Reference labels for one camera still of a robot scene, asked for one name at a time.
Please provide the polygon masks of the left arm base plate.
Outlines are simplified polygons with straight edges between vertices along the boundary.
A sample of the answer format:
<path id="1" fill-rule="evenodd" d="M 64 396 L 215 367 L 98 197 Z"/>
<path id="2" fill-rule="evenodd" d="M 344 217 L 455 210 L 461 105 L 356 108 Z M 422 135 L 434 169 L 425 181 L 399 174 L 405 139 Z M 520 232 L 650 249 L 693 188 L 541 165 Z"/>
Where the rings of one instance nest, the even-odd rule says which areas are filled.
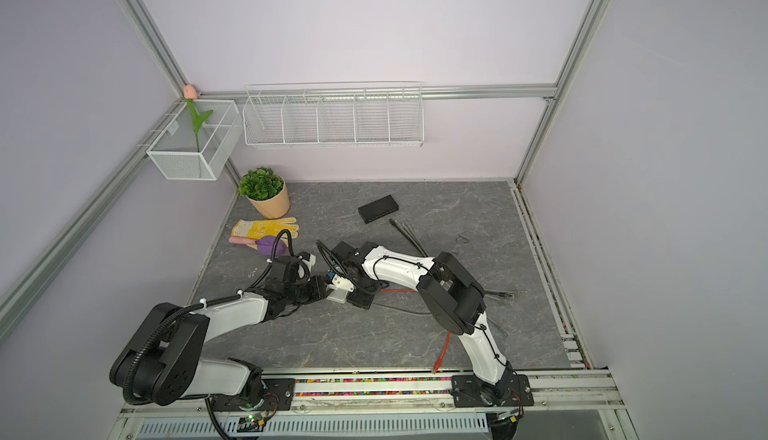
<path id="1" fill-rule="evenodd" d="M 235 396 L 214 395 L 214 412 L 287 411 L 294 398 L 296 379 L 292 377 L 262 377 L 251 381 Z"/>

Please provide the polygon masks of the white network switch box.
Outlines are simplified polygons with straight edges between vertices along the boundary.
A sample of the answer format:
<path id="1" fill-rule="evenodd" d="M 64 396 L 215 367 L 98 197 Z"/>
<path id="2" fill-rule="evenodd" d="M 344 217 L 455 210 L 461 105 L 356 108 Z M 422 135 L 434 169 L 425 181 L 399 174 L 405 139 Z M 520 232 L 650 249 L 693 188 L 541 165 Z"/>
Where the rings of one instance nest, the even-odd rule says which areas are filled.
<path id="1" fill-rule="evenodd" d="M 327 297 L 326 299 L 328 301 L 332 301 L 339 304 L 345 304 L 347 300 L 347 295 L 349 292 L 344 289 L 335 289 L 335 288 L 328 288 L 327 289 Z"/>

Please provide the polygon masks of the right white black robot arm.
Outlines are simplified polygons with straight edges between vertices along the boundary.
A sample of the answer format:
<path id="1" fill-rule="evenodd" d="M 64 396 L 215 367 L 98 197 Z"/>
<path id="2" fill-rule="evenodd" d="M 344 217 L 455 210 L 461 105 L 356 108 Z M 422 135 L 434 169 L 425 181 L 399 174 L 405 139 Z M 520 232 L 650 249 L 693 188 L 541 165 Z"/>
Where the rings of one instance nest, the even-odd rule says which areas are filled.
<path id="1" fill-rule="evenodd" d="M 345 242 L 332 250 L 322 242 L 317 246 L 330 268 L 333 295 L 342 303 L 368 310 L 390 284 L 420 295 L 435 321 L 461 342 L 471 361 L 469 388 L 458 388 L 461 401 L 483 406 L 523 404 L 523 381 L 489 327 L 486 292 L 453 255 L 414 257 L 371 242 L 359 248 Z"/>

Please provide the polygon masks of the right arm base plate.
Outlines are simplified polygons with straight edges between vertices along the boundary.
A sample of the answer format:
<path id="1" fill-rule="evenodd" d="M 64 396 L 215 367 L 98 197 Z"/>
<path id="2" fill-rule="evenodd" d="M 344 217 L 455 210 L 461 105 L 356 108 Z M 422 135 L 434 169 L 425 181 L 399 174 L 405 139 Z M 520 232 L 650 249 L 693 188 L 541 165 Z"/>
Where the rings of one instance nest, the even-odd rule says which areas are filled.
<path id="1" fill-rule="evenodd" d="M 527 376 L 508 372 L 497 384 L 475 375 L 454 375 L 449 393 L 456 407 L 531 407 L 535 401 Z"/>

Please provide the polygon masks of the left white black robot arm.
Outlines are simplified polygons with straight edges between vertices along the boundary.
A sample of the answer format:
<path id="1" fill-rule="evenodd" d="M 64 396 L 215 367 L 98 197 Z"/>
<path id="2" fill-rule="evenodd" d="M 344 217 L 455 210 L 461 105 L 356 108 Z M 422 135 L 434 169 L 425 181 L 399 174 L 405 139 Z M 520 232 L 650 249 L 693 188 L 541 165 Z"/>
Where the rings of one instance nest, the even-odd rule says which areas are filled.
<path id="1" fill-rule="evenodd" d="M 308 252 L 272 261 L 256 286 L 180 307 L 153 307 L 114 361 L 110 382 L 130 405 L 167 406 L 176 401 L 228 397 L 242 409 L 265 402 L 262 369 L 244 360 L 206 359 L 206 343 L 224 334 L 287 317 L 327 296 L 326 282 L 313 276 Z"/>

